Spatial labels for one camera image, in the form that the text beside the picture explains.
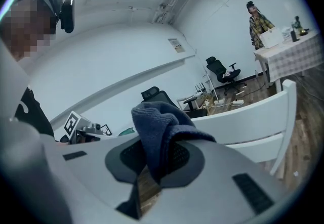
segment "white desk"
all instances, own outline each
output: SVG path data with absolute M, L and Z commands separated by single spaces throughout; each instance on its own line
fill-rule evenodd
M 275 82 L 277 93 L 281 91 L 280 78 L 303 72 L 324 62 L 323 41 L 319 31 L 310 31 L 307 35 L 292 42 L 291 38 L 269 49 L 262 48 L 254 52 L 259 60 L 262 72 L 266 76 L 266 64 L 269 66 L 270 82 Z

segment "white chair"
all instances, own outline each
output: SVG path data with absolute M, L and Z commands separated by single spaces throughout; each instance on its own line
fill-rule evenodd
M 192 119 L 196 128 L 218 143 L 236 149 L 254 162 L 275 160 L 278 169 L 288 148 L 296 116 L 296 83 L 283 82 L 283 91 L 236 110 Z

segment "chair armrest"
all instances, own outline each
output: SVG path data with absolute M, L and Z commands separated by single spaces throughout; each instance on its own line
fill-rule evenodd
M 234 68 L 234 65 L 236 64 L 236 62 L 235 63 L 233 63 L 232 65 L 229 65 L 230 67 L 232 67 L 233 68 L 233 70 L 235 70 L 235 68 Z
M 184 104 L 189 104 L 189 103 L 193 102 L 194 100 L 197 100 L 197 97 L 190 98 L 190 99 L 184 101 L 183 103 Z

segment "black cable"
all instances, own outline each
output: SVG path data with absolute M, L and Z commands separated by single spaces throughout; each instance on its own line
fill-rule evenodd
M 256 90 L 254 90 L 254 91 L 252 91 L 252 92 L 249 92 L 248 94 L 246 94 L 246 95 L 244 95 L 244 96 L 242 96 L 242 97 L 239 97 L 239 98 L 246 97 L 246 96 L 249 95 L 249 94 L 252 94 L 252 93 L 254 93 L 254 92 L 256 92 L 256 91 L 259 91 L 262 87 L 264 87 L 264 85 L 265 85 L 265 82 L 264 82 L 263 86 L 261 86 L 259 89 L 256 89 Z

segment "wooden floor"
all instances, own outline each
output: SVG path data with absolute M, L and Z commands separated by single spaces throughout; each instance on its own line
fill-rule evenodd
M 297 112 L 290 145 L 287 149 L 285 159 L 282 161 L 275 176 L 281 180 L 289 190 L 293 191 L 301 182 L 307 179 L 308 174 L 312 171 L 323 148 L 324 65 L 307 70 L 304 77 L 302 77 L 301 74 L 296 74 L 286 77 L 282 79 L 282 81 L 285 79 L 290 79 L 297 84 Z M 244 96 L 242 99 L 245 103 L 240 107 L 256 103 L 276 94 L 275 85 L 271 86 L 269 89 L 264 86 L 263 76 L 248 80 L 246 84 L 247 87 L 241 89 L 245 90 L 245 92 L 237 96 L 238 99 Z M 317 96 L 323 101 L 309 95 L 307 92 Z M 227 96 L 224 96 L 223 93 L 224 89 L 217 90 L 219 99 L 225 98 L 225 104 L 235 100 L 234 91 L 228 91 Z M 235 110 L 240 107 L 227 105 L 212 108 L 210 113 L 217 114 Z M 261 163 L 268 171 L 272 164 L 273 162 Z M 138 183 L 141 208 L 142 212 L 145 213 L 157 200 L 160 189 L 150 177 L 147 168 L 143 170 L 142 174 L 139 176 Z

